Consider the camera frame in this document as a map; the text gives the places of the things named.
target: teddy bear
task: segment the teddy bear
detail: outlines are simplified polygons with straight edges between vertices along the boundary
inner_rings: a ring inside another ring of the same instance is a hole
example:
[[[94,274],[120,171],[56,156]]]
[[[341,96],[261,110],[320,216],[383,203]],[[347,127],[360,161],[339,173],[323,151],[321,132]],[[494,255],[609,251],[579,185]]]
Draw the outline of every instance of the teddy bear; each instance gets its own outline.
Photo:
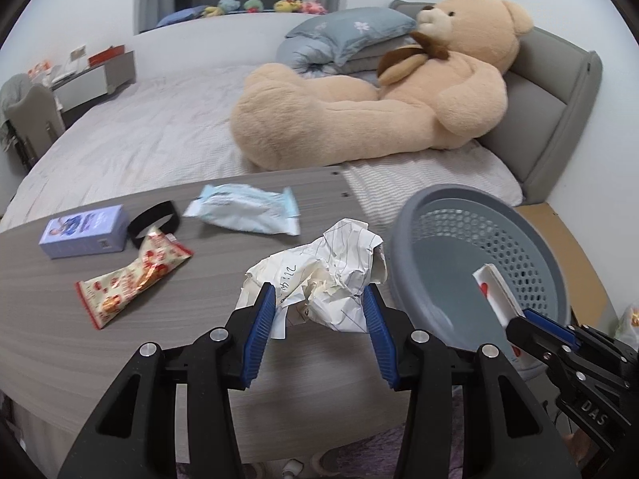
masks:
[[[502,74],[532,19],[507,0],[444,0],[417,21],[447,59],[400,59],[379,90],[349,76],[302,79],[279,63],[248,75],[230,121],[244,155],[267,170],[314,167],[457,148],[490,131],[506,113]]]

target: metal screw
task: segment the metal screw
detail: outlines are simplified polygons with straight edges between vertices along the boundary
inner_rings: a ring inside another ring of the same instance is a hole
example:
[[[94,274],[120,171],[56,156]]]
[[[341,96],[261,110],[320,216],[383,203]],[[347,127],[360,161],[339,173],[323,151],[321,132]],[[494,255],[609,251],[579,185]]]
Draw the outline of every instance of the metal screw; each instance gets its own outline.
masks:
[[[495,358],[497,355],[499,355],[499,350],[492,344],[486,344],[484,347],[481,348],[481,352],[488,358]]]
[[[424,344],[424,342],[428,342],[431,336],[421,329],[416,329],[410,334],[410,338],[412,338],[418,344]]]
[[[140,348],[142,356],[151,356],[157,351],[158,347],[153,342],[147,342]]]
[[[222,342],[229,336],[229,332],[226,331],[224,328],[215,328],[213,329],[213,331],[211,331],[209,336],[211,337],[211,340],[213,342]]]

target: snack bag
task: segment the snack bag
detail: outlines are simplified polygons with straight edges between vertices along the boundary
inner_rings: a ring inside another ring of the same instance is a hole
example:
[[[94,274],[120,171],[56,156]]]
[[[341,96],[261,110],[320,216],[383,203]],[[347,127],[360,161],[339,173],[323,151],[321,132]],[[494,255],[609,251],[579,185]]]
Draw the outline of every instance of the snack bag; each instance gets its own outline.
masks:
[[[139,256],[128,266],[89,281],[75,289],[96,329],[102,329],[131,299],[191,257],[193,252],[153,225],[140,246]]]

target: blue pillow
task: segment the blue pillow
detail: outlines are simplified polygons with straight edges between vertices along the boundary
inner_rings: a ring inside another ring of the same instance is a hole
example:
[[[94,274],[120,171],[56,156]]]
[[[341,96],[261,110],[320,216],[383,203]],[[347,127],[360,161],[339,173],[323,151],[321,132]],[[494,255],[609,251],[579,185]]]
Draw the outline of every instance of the blue pillow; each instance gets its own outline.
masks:
[[[413,18],[384,7],[361,7],[315,16],[293,28],[286,37],[303,36],[327,43],[333,50],[333,61],[343,65],[362,48],[403,36],[415,30]]]
[[[158,24],[155,25],[155,28],[166,27],[166,25],[173,25],[174,23],[187,22],[188,20],[199,18],[199,15],[204,12],[204,9],[206,9],[206,5],[178,10],[168,16],[164,16]]]

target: table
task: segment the table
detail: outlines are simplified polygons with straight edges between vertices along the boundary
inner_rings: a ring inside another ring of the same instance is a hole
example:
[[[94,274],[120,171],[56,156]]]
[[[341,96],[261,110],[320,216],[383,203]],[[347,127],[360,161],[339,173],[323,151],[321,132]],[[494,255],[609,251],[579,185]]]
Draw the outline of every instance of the table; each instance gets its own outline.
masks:
[[[96,104],[135,79],[133,52],[112,57],[54,84],[51,90],[62,105],[62,120],[68,129]]]
[[[38,246],[48,218],[0,234],[0,389],[36,416],[78,432],[136,348],[189,344],[223,326],[244,273],[276,251],[309,243],[341,218],[364,219],[337,168],[255,174],[242,182],[298,200],[302,234],[231,232],[183,218],[177,238],[195,255],[101,331],[93,329],[73,289],[131,262],[121,253],[50,260]],[[203,182],[124,196],[81,209],[123,204],[131,217],[172,199],[180,211]],[[408,395],[381,379],[368,335],[337,333],[314,323],[269,341],[258,378],[246,392],[230,391],[244,462],[267,461],[343,445],[400,424]]]

